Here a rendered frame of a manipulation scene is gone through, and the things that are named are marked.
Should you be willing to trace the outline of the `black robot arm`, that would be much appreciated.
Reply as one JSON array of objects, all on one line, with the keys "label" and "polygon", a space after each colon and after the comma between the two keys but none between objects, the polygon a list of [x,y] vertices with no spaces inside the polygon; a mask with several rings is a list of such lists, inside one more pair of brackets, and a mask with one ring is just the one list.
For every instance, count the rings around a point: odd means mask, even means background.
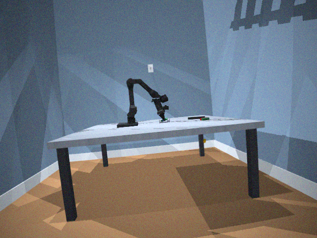
[{"label": "black robot arm", "polygon": [[129,91],[129,102],[130,102],[129,113],[127,114],[127,121],[128,121],[127,124],[135,123],[134,116],[137,113],[137,107],[134,105],[133,85],[137,83],[140,84],[146,91],[148,91],[148,93],[150,94],[152,98],[156,98],[156,99],[152,99],[152,102],[154,102],[155,106],[161,104],[161,102],[164,103],[168,101],[168,97],[166,96],[166,94],[162,96],[159,95],[157,91],[151,89],[141,79],[132,79],[132,78],[127,79],[126,84]]}]

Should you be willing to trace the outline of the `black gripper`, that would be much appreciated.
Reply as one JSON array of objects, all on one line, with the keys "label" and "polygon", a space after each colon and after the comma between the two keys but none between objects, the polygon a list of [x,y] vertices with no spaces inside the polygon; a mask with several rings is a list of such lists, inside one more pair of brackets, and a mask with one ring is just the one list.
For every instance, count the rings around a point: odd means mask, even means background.
[{"label": "black gripper", "polygon": [[164,117],[164,113],[165,113],[165,110],[162,110],[162,104],[159,104],[159,105],[156,105],[156,109],[157,109],[157,114],[163,119],[165,120],[165,117]]}]

